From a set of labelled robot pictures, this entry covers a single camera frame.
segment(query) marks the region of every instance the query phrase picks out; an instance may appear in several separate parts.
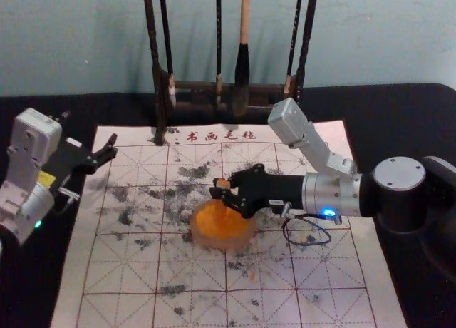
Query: silver cylindrical joint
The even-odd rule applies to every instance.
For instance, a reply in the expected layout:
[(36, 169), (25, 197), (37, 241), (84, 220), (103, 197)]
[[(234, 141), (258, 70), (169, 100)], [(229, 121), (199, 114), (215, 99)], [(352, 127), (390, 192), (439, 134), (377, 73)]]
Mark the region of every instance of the silver cylindrical joint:
[(360, 174), (355, 174), (352, 178), (339, 178), (322, 173), (308, 173), (303, 181), (303, 208), (308, 214), (323, 215), (325, 210), (335, 210), (342, 216), (361, 216), (360, 184)]
[(6, 216), (0, 225), (12, 232), (22, 245), (33, 232), (35, 224), (42, 220), (53, 206), (52, 194), (40, 183), (36, 183), (22, 209), (16, 215)]

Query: grid paper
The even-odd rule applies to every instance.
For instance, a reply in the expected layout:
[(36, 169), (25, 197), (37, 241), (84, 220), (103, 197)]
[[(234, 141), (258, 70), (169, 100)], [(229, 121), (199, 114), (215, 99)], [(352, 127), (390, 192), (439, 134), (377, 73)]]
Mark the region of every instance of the grid paper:
[[(335, 130), (343, 137), (327, 139), (330, 148), (351, 155), (341, 122), (320, 134)], [(171, 128), (161, 147), (147, 128), (100, 128), (94, 148), (112, 132), (118, 156), (86, 181), (53, 327), (387, 327), (375, 319), (345, 217), (318, 221), (333, 238), (324, 246), (289, 245), (270, 210), (256, 214), (244, 249), (192, 244), (189, 216), (210, 199), (213, 178), (256, 163), (268, 173), (314, 171), (269, 127)], [(303, 222), (289, 227), (295, 239), (323, 238)]]

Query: black table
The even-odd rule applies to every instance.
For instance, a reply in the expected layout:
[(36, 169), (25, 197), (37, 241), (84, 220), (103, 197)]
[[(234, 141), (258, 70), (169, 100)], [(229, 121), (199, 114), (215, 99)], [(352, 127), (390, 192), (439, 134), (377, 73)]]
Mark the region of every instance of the black table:
[[(57, 115), (70, 109), (66, 132), (92, 146), (97, 125), (154, 125), (150, 94), (100, 94), (0, 98), (0, 180), (14, 116), (26, 107)], [(434, 83), (308, 88), (302, 103), (312, 121), (344, 119), (361, 172), (394, 155), (436, 155), (456, 165), (456, 91)], [(267, 111), (248, 113), (266, 123)], [(227, 122), (226, 116), (218, 121)], [(194, 110), (171, 124), (208, 124), (214, 119)], [(81, 190), (83, 178), (71, 181)], [(48, 327), (56, 303), (63, 262), (76, 209), (51, 217), (23, 248), (0, 268), (0, 327)], [(377, 225), (396, 292), (409, 327), (456, 327), (456, 286), (425, 258), (419, 242), (392, 235)]]

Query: black cable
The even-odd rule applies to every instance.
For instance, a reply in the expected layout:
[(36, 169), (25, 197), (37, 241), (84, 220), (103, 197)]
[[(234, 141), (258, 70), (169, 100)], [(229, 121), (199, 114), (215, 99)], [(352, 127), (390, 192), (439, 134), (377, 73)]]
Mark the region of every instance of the black cable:
[[(305, 217), (310, 217), (310, 215), (307, 215), (307, 214), (296, 215), (293, 219), (286, 219), (285, 220), (284, 224), (282, 225), (282, 233), (284, 234), (285, 240), (291, 245), (304, 246), (304, 247), (325, 245), (325, 244), (330, 243), (332, 239), (331, 239), (331, 236), (328, 233), (328, 230), (325, 230), (324, 228), (322, 228), (321, 226), (317, 225), (316, 223), (314, 223), (314, 222), (312, 222), (310, 220), (307, 220)], [(328, 239), (324, 240), (324, 241), (316, 241), (316, 242), (296, 242), (296, 241), (293, 241), (292, 239), (290, 239), (288, 230), (286, 229), (286, 226), (292, 220), (301, 220), (301, 221), (304, 221), (304, 222), (310, 224), (310, 226), (316, 227), (316, 229), (321, 231), (321, 232), (323, 232), (328, 237)]]

